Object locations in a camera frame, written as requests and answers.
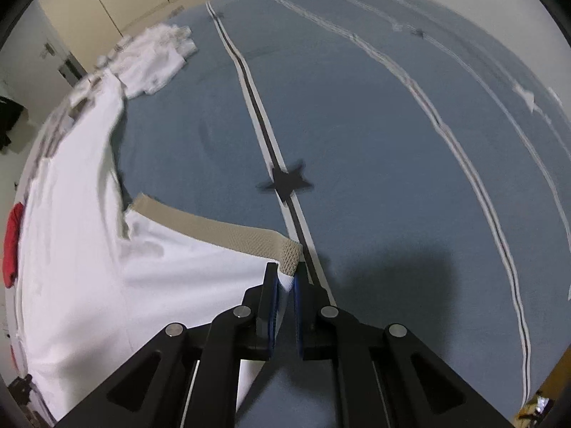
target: crumpled white cloth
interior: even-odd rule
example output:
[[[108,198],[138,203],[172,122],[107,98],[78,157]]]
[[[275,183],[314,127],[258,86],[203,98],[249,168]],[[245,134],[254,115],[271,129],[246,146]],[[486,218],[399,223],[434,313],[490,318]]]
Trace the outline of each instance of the crumpled white cloth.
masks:
[[[110,134],[125,97],[155,92],[180,69],[195,50],[189,34],[151,28],[80,82],[69,100],[86,100],[81,115],[30,183],[19,243],[18,339],[56,419],[168,323],[201,325],[239,304],[270,261],[122,212]],[[256,368],[241,372],[242,395],[255,375]]]

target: pile of white cloth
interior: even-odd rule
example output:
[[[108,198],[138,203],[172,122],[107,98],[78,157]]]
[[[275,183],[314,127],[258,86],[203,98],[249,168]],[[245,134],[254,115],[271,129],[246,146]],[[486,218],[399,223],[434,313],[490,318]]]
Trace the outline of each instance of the pile of white cloth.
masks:
[[[29,185],[18,338],[55,419],[168,323],[198,326],[241,303],[272,261],[122,211],[110,134],[125,98],[159,90],[196,50],[189,35],[161,24],[118,44],[67,98],[76,123]],[[291,276],[279,277],[289,290]],[[241,397],[252,381],[245,373]]]

